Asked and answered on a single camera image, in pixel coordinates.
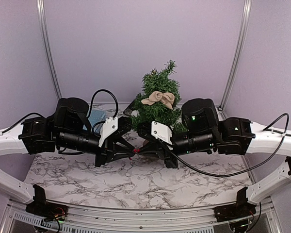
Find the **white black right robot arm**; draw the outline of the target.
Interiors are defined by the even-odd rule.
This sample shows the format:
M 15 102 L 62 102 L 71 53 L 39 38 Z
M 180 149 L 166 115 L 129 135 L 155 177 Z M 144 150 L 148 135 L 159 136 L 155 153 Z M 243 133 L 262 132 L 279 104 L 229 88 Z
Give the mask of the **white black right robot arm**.
M 168 168 L 176 168 L 182 155 L 194 152 L 226 155 L 268 153 L 286 157 L 274 172 L 239 190 L 234 204 L 215 207 L 218 222 L 255 214 L 256 206 L 264 198 L 291 183 L 291 131 L 239 117 L 221 121 L 211 99 L 189 100 L 181 111 L 185 132 L 174 133 L 169 126 L 156 121 L 139 124 L 137 133 L 147 140 L 140 150 L 142 155 L 154 154 L 162 158 Z

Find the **small green christmas tree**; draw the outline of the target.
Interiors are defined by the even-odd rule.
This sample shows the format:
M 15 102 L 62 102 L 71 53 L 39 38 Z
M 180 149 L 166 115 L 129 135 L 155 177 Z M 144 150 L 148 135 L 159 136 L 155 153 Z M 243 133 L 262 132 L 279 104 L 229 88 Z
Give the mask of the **small green christmas tree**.
M 180 121 L 181 109 L 177 107 L 180 102 L 178 81 L 170 79 L 169 76 L 174 73 L 176 63 L 172 60 L 167 62 L 165 68 L 158 71 L 157 75 L 146 74 L 143 77 L 143 92 L 139 93 L 134 100 L 134 109 L 138 111 L 136 116 L 132 116 L 132 129 L 136 132 L 140 123 L 157 121 L 168 125 L 176 133 L 186 131 L 186 128 Z M 175 101 L 173 109 L 168 109 L 162 102 L 157 102 L 151 106 L 143 105 L 141 100 L 148 98 L 154 91 L 170 92 L 174 94 Z

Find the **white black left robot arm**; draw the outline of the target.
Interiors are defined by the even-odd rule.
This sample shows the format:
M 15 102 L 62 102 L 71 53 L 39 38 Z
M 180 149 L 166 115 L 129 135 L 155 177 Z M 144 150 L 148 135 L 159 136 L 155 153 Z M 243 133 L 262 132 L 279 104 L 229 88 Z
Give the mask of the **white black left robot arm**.
M 66 155 L 90 153 L 95 166 L 100 167 L 122 158 L 134 156 L 134 146 L 123 135 L 132 128 L 128 117 L 107 118 L 99 124 L 100 133 L 89 121 L 92 105 L 79 98 L 61 98 L 54 114 L 44 117 L 30 113 L 9 128 L 0 130 L 0 156 L 10 154 L 39 154 L 58 152 Z M 44 188 L 18 180 L 0 169 L 0 189 L 26 204 L 26 212 L 39 216 L 53 216 L 66 206 L 51 204 Z

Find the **beige burlap bow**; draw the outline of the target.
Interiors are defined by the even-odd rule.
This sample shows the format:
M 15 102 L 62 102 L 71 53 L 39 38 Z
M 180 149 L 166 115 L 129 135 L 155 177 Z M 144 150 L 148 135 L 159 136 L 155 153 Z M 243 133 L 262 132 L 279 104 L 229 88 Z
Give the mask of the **beige burlap bow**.
M 162 102 L 168 109 L 173 109 L 173 104 L 175 101 L 174 94 L 170 92 L 160 92 L 160 91 L 154 91 L 152 92 L 148 98 L 145 98 L 141 100 L 141 103 L 143 105 L 153 105 L 157 102 Z

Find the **gold berry sprig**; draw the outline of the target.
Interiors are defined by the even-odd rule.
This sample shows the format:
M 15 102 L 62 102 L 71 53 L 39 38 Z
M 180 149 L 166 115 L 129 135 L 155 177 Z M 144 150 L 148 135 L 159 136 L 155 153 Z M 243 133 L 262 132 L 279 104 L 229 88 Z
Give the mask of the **gold berry sprig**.
M 157 75 L 158 74 L 158 71 L 156 70 L 156 69 L 153 69 L 152 71 L 151 71 L 151 75 Z

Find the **light blue perforated plastic basket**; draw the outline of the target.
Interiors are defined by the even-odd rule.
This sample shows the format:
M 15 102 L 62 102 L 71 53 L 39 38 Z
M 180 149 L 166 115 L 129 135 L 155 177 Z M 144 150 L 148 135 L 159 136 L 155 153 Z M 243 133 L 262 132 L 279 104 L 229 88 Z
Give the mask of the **light blue perforated plastic basket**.
M 106 112 L 103 110 L 92 109 L 91 114 L 90 114 L 88 119 L 89 119 L 91 126 L 93 127 L 97 122 L 105 121 Z M 102 123 L 96 125 L 95 132 L 98 133 L 100 131 L 101 127 L 102 127 Z

